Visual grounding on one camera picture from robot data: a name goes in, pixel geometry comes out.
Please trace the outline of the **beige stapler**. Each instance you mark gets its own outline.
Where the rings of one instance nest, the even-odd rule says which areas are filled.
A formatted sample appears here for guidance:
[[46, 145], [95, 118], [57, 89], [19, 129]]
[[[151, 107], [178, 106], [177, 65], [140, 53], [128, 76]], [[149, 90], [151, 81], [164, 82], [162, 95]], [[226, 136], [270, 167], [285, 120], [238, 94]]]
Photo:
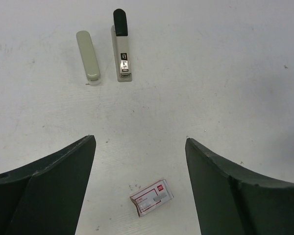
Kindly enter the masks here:
[[91, 35], [82, 30], [76, 33], [76, 39], [88, 83], [98, 85], [101, 75]]

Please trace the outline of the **red white staple box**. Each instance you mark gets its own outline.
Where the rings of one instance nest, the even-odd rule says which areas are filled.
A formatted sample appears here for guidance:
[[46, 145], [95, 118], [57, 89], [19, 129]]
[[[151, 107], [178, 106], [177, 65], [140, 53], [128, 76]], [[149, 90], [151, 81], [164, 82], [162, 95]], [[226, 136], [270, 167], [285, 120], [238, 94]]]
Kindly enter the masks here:
[[136, 207], [138, 217], [143, 217], [172, 200], [174, 196], [167, 180], [162, 178], [145, 188], [141, 188], [129, 198]]

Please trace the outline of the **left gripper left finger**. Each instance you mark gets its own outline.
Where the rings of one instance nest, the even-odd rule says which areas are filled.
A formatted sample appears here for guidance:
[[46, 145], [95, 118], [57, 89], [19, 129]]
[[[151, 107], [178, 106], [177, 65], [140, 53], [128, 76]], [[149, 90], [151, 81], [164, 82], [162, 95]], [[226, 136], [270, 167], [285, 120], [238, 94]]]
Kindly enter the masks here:
[[96, 140], [65, 148], [0, 174], [0, 235], [74, 235]]

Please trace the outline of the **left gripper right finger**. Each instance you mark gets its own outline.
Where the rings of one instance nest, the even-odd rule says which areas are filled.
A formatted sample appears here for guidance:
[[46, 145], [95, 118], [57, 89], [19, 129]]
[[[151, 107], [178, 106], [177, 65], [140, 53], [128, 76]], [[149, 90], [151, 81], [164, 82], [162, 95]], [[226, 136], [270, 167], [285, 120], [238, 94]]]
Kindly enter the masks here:
[[294, 183], [251, 171], [191, 138], [185, 152], [203, 235], [294, 235]]

